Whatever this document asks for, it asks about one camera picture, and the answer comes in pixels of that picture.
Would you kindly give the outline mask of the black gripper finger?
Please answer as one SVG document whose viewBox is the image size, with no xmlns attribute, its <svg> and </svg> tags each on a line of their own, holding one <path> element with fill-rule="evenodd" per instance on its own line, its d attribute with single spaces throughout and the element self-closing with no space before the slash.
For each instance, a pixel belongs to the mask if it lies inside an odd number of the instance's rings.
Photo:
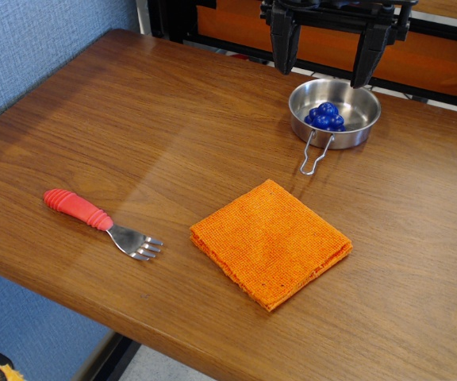
<svg viewBox="0 0 457 381">
<path fill-rule="evenodd" d="M 390 38 L 391 24 L 368 22 L 359 36 L 353 64 L 351 87 L 366 86 L 378 66 Z"/>
<path fill-rule="evenodd" d="M 294 12 L 281 4 L 271 6 L 269 22 L 275 67 L 288 75 L 297 59 L 301 26 L 295 21 Z"/>
</svg>

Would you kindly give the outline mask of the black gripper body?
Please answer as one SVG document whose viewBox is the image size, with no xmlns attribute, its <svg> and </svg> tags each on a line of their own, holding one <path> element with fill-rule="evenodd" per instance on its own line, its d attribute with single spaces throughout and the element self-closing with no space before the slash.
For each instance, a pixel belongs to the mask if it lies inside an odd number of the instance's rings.
<svg viewBox="0 0 457 381">
<path fill-rule="evenodd" d="M 273 37 L 294 37 L 303 26 L 382 40 L 404 40 L 417 1 L 262 1 L 260 17 Z"/>
</svg>

